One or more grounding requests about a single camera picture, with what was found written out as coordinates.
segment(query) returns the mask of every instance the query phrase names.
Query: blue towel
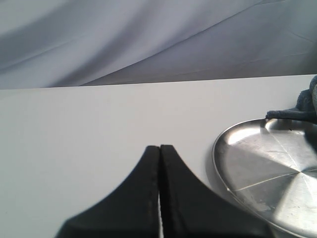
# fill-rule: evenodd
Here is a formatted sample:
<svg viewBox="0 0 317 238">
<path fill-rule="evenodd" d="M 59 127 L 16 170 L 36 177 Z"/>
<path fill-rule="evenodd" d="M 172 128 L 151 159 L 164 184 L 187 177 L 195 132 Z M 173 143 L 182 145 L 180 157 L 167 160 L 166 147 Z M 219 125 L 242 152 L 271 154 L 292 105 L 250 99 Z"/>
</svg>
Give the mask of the blue towel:
<svg viewBox="0 0 317 238">
<path fill-rule="evenodd" d="M 312 79 L 309 89 L 302 91 L 298 96 L 296 107 L 282 111 L 269 111 L 266 114 L 266 118 L 305 120 L 317 123 L 316 85 L 317 75 Z"/>
</svg>

